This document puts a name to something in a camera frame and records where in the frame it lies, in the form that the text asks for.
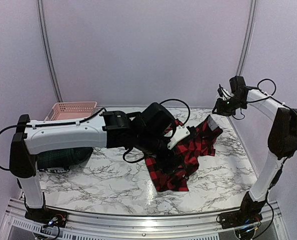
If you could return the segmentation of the red black plaid garment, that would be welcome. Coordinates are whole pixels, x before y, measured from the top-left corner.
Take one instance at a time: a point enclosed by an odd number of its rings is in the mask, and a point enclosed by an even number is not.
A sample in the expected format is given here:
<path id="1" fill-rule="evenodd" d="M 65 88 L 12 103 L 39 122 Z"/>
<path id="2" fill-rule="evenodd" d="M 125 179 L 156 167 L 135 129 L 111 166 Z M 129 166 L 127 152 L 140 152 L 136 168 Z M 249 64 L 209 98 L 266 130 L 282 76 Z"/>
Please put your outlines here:
<path id="1" fill-rule="evenodd" d="M 223 130 L 208 115 L 192 129 L 192 136 L 176 144 L 174 158 L 146 157 L 145 165 L 156 191 L 188 192 L 187 181 L 200 166 L 198 157 L 215 156 L 214 144 L 222 133 Z"/>

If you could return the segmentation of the dark green plaid garment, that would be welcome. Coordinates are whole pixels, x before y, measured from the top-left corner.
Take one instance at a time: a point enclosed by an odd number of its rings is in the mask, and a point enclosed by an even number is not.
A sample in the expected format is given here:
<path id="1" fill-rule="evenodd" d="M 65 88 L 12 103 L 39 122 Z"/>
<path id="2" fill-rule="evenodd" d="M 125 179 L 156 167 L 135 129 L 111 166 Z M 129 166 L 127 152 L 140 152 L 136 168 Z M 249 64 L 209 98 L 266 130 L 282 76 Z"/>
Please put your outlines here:
<path id="1" fill-rule="evenodd" d="M 92 147 L 77 147 L 50 150 L 37 155 L 37 169 L 66 168 L 87 161 L 94 149 Z"/>

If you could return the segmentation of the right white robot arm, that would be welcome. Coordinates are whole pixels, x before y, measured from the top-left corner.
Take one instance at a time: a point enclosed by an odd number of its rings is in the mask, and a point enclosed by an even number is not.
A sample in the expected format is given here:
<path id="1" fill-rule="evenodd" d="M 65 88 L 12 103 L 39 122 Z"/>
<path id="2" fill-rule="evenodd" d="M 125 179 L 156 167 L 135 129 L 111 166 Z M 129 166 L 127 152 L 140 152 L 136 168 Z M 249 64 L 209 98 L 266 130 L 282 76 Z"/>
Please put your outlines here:
<path id="1" fill-rule="evenodd" d="M 250 105 L 272 121 L 267 139 L 267 159 L 255 184 L 248 195 L 253 202 L 263 202 L 271 188 L 284 160 L 291 158 L 297 151 L 297 108 L 291 108 L 273 96 L 254 87 L 242 86 L 242 96 L 230 95 L 219 86 L 213 113 L 233 116 L 235 110 Z"/>

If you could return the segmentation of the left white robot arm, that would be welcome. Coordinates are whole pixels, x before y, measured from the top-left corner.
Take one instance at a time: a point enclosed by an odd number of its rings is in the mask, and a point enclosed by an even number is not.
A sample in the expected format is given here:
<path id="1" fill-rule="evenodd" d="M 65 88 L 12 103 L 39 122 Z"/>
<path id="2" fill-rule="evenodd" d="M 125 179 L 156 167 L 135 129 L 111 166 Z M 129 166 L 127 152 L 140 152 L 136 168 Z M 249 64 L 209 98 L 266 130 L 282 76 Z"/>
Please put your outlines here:
<path id="1" fill-rule="evenodd" d="M 23 114 L 16 124 L 1 129 L 0 137 L 9 130 L 13 130 L 13 135 L 7 171 L 18 179 L 26 206 L 42 223 L 52 218 L 37 177 L 42 153 L 124 148 L 127 152 L 137 149 L 163 161 L 177 161 L 175 147 L 190 134 L 187 126 L 178 124 L 165 109 L 126 113 L 101 108 L 89 117 L 55 121 L 34 120 Z"/>

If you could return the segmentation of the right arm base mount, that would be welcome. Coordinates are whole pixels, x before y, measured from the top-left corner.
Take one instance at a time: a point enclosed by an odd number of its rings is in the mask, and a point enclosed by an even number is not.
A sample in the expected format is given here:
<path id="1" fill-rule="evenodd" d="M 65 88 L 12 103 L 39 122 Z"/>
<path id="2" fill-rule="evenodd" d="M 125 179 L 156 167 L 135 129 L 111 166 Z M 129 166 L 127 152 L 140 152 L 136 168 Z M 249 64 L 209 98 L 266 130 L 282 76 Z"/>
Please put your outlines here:
<path id="1" fill-rule="evenodd" d="M 223 229 L 241 227 L 259 222 L 263 219 L 261 211 L 265 204 L 266 200 L 252 200 L 249 192 L 247 192 L 238 210 L 220 213 L 216 221 L 221 224 Z"/>

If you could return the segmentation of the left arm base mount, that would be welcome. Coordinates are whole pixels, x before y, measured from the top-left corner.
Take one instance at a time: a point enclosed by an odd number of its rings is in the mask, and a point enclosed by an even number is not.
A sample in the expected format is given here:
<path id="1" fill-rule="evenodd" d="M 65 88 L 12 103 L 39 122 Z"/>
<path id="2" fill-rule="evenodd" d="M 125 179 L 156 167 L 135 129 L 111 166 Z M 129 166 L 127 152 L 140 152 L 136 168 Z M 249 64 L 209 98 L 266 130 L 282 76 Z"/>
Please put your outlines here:
<path id="1" fill-rule="evenodd" d="M 26 208 L 25 218 L 44 225 L 49 224 L 53 218 L 55 224 L 60 228 L 64 228 L 67 224 L 68 213 L 66 211 L 48 208 L 45 205 L 42 208 L 30 208 L 26 201 L 24 202 Z"/>

